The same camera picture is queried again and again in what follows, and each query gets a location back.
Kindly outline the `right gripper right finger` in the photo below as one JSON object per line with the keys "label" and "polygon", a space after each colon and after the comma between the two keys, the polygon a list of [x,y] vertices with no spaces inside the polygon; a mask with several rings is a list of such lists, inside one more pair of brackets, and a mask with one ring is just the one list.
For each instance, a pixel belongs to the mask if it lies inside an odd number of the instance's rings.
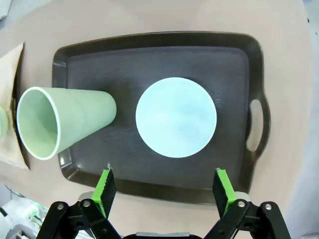
{"label": "right gripper right finger", "polygon": [[225,169],[215,170],[212,192],[220,215],[207,233],[207,239],[233,239],[239,231],[253,239],[289,239],[288,228],[279,206],[272,201],[259,206],[237,198]]}

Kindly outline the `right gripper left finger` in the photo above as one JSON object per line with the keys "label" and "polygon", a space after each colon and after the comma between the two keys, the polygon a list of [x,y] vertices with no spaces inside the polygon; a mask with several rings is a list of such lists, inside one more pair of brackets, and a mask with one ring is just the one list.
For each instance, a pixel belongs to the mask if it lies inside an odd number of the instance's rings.
{"label": "right gripper left finger", "polygon": [[74,239],[79,231],[86,231],[95,239],[119,239],[119,233],[108,220],[116,194],[112,169],[103,171],[90,198],[70,206],[54,202],[38,232],[38,239]]}

